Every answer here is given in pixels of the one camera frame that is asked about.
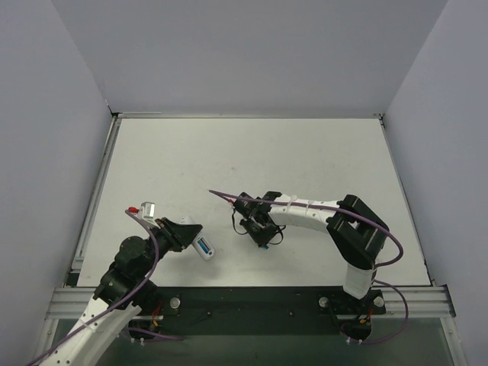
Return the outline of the white remote control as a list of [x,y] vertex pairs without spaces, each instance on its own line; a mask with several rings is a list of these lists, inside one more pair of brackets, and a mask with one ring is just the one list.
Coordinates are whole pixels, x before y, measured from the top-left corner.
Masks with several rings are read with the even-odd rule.
[[[181,224],[195,225],[195,221],[191,216],[186,216],[181,219]],[[192,246],[198,252],[199,256],[206,262],[210,261],[215,254],[214,247],[205,237],[203,230],[197,234],[196,238],[192,242]]]

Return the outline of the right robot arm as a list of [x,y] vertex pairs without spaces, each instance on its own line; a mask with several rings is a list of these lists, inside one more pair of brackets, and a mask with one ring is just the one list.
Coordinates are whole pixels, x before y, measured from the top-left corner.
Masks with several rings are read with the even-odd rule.
[[289,226],[328,234],[347,263],[343,291],[358,300],[368,294],[389,229],[359,197],[312,201],[276,191],[257,198],[243,192],[233,209],[242,216],[244,233],[259,247],[271,245],[276,236],[283,238]]

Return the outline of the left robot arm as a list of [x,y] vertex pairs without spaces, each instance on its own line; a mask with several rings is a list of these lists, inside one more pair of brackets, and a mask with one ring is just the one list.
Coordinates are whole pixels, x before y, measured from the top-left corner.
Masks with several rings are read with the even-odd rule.
[[159,261],[169,252],[191,246],[203,229],[197,223],[175,223],[165,217],[153,225],[130,217],[148,236],[123,240],[76,324],[32,365],[97,364],[132,318],[158,307],[158,287],[150,278]]

